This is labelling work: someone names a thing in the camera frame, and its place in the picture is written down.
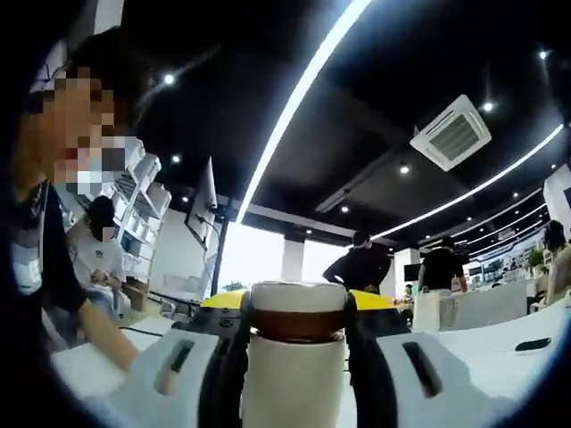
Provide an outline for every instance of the bright window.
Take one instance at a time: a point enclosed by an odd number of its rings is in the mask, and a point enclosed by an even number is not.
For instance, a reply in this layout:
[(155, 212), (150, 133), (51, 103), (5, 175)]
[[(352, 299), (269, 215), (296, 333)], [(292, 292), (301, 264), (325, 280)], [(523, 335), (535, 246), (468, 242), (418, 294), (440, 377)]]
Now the bright window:
[(283, 235), (230, 223), (220, 265), (219, 292), (235, 282), (250, 287), (259, 281), (279, 280), (283, 257)]
[(323, 272), (334, 261), (347, 254), (344, 247), (316, 241), (306, 241), (303, 250), (302, 281), (325, 282)]

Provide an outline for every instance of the air conditioner vent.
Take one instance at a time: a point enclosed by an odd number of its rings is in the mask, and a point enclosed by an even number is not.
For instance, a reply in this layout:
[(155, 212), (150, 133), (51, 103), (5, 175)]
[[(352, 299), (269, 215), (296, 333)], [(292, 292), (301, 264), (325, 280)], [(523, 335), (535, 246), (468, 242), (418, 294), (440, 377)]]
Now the air conditioner vent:
[(474, 104), (461, 95), (410, 141), (419, 152), (448, 171), (492, 140)]

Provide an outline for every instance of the hair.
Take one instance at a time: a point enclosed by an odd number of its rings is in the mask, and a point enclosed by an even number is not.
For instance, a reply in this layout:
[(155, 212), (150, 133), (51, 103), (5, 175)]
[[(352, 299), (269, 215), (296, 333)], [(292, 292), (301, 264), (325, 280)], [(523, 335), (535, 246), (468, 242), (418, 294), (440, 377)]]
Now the hair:
[(545, 235), (543, 236), (545, 246), (551, 252), (554, 252), (566, 245), (565, 234), (563, 233), (563, 225), (557, 220), (550, 221), (545, 227)]
[(151, 69), (125, 31), (113, 27), (81, 42), (69, 56), (66, 77), (81, 77), (79, 71), (84, 68), (89, 68), (90, 78), (101, 80), (103, 90), (113, 91), (114, 101), (121, 106), (116, 114), (126, 114), (120, 122), (133, 128), (139, 120), (140, 101), (150, 86)]
[(97, 196), (86, 210), (89, 220), (104, 225), (109, 225), (115, 217), (113, 201), (107, 196)]
[(353, 245), (359, 246), (371, 239), (371, 234), (363, 230), (358, 230), (353, 235)]
[(448, 235), (443, 236), (442, 247), (454, 248), (454, 241)]

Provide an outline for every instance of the hand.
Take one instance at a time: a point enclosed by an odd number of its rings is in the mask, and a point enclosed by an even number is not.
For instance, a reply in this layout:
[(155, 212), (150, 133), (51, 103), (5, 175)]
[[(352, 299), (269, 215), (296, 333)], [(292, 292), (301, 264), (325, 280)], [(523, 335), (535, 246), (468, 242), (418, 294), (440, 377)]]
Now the hand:
[(92, 283), (104, 283), (105, 281), (107, 281), (107, 274), (105, 274), (101, 270), (96, 269), (91, 273)]

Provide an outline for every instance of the curved light strip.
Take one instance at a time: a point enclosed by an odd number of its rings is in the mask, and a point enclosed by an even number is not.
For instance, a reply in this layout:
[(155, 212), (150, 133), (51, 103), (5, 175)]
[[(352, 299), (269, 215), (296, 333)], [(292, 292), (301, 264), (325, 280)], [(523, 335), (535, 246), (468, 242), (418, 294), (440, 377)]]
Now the curved light strip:
[(477, 243), (478, 241), (482, 241), (483, 239), (487, 238), (488, 236), (492, 236), (495, 235), (499, 232), (501, 232), (503, 229), (507, 229), (510, 226), (514, 226), (518, 221), (523, 220), (524, 218), (528, 218), (529, 216), (531, 216), (532, 214), (534, 214), (535, 212), (539, 211), (541, 208), (545, 207), (547, 205), (547, 203), (544, 203), (543, 205), (540, 205), (539, 207), (537, 207), (535, 210), (528, 212), (527, 214), (525, 214), (524, 216), (518, 218), (516, 221), (512, 221), (511, 223), (509, 223), (507, 226), (501, 227), (498, 230), (494, 230), (493, 232), (491, 232), (488, 235), (484, 235), (484, 236), (480, 236), (479, 238), (475, 239), (474, 241), (470, 241), (467, 245), (470, 245), (471, 243)]
[(432, 211), (428, 211), (426, 214), (423, 214), (422, 216), (418, 216), (412, 220), (407, 221), (406, 223), (402, 223), (401, 225), (395, 226), (392, 229), (385, 230), (384, 232), (381, 232), (380, 234), (376, 234), (375, 236), (371, 237), (371, 240), (376, 240), (378, 238), (382, 238), (383, 236), (387, 236), (393, 232), (396, 232), (397, 230), (401, 230), (401, 229), (404, 229), (405, 227), (408, 227), (410, 225), (414, 225), (415, 223), (418, 223), (419, 221), (424, 220), (425, 218), (429, 218), (429, 217), (433, 216), (434, 214), (439, 213), (440, 211), (444, 211), (444, 210), (450, 208), (452, 205), (456, 205), (457, 203), (466, 200), (467, 198), (469, 198), (470, 196), (480, 192), (481, 190), (484, 190), (488, 185), (492, 185), (493, 183), (498, 181), (500, 178), (507, 176), (511, 171), (513, 171), (514, 169), (519, 167), (522, 163), (524, 163), (529, 158), (531, 158), (533, 155), (535, 155), (537, 152), (539, 152), (543, 147), (545, 147), (547, 144), (549, 144), (559, 132), (561, 132), (561, 129), (563, 129), (562, 124), (559, 125), (558, 127), (556, 127), (555, 129), (553, 129), (553, 131), (551, 131), (551, 133), (548, 136), (546, 136), (545, 139), (543, 141), (541, 141), (538, 145), (536, 145), (531, 151), (529, 151), (524, 156), (522, 156), (521, 158), (516, 160), (514, 163), (509, 165), (507, 168), (505, 168), (499, 174), (493, 176), (488, 181), (483, 182), (478, 187), (475, 187), (474, 189), (470, 190), (469, 192), (462, 194), (458, 198), (456, 198), (450, 202), (447, 202), (444, 205), (433, 209)]
[(252, 180), (250, 180), (250, 184), (246, 190), (246, 195), (242, 200), (242, 205), (240, 205), (240, 210), (236, 217), (236, 223), (240, 224), (242, 223), (242, 220), (244, 220), (244, 215), (248, 209), (248, 205), (250, 205), (250, 202), (252, 201), (256, 189), (258, 188), (261, 176), (263, 176), (266, 168), (268, 167), (269, 161), (276, 151), (277, 145), (282, 139), (282, 136), (284, 136), (287, 126), (292, 121), (292, 117), (302, 103), (303, 98), (310, 90), (315, 78), (329, 59), (329, 56), (331, 56), (331, 53), (335, 50), (337, 45), (339, 45), (339, 42), (341, 42), (343, 37), (345, 37), (349, 29), (371, 2), (372, 0), (353, 0), (347, 6), (347, 9), (345, 9), (345, 12), (343, 12), (343, 15), (341, 15), (337, 20), (333, 28), (331, 28), (319, 46), (317, 52), (313, 55), (313, 58), (311, 58), (310, 63), (300, 78), (300, 81), (297, 82), (294, 91), (289, 96), (287, 104), (280, 114), (274, 130), (269, 136), (269, 140), (260, 157), (258, 166), (256, 166), (256, 170), (253, 172)]
[[(492, 215), (491, 217), (488, 217), (485, 220), (480, 221), (479, 223), (476, 223), (475, 225), (470, 226), (467, 229), (464, 230), (460, 230), (459, 232), (455, 233), (454, 235), (451, 235), (451, 238), (456, 238), (457, 236), (463, 235), (466, 232), (469, 232), (470, 230), (474, 230), (478, 227), (480, 227), (481, 225), (485, 225), (487, 222), (494, 220), (495, 218), (505, 214), (506, 212), (508, 212), (509, 210), (514, 209), (516, 206), (521, 205), (522, 203), (524, 203), (525, 201), (531, 199), (532, 197), (536, 196), (542, 189), (539, 188), (537, 190), (534, 190), (533, 192), (531, 192), (530, 194), (528, 194), (525, 198), (520, 199), (519, 201), (517, 201), (516, 203), (514, 203), (513, 205), (508, 206), (505, 210), (502, 210), (500, 212), (496, 212), (494, 215)], [(437, 241), (434, 241), (433, 243), (427, 243), (424, 244), (423, 248), (431, 248), (433, 245), (438, 245), (439, 243), (441, 243), (443, 240), (442, 238), (438, 238)]]
[(507, 241), (510, 241), (510, 240), (514, 239), (516, 236), (520, 236), (521, 234), (523, 234), (523, 233), (527, 232), (528, 230), (530, 230), (530, 229), (536, 227), (537, 225), (540, 225), (541, 223), (542, 223), (542, 221), (539, 220), (537, 223), (533, 223), (531, 226), (529, 226), (528, 228), (522, 230), (521, 232), (518, 232), (518, 233), (516, 233), (515, 235), (510, 236), (508, 239), (505, 239), (505, 240), (503, 240), (503, 241), (499, 241), (498, 243), (493, 243), (493, 244), (490, 245), (489, 247), (485, 247), (485, 248), (483, 248), (482, 250), (478, 250), (478, 251), (471, 252), (469, 255), (470, 255), (470, 256), (473, 256), (473, 255), (475, 255), (475, 254), (477, 254), (477, 253), (479, 253), (479, 252), (486, 251), (486, 250), (490, 250), (491, 248), (493, 248), (493, 247), (495, 247), (495, 246), (497, 246), (497, 245), (501, 245), (501, 244), (503, 244), (503, 243), (506, 243)]

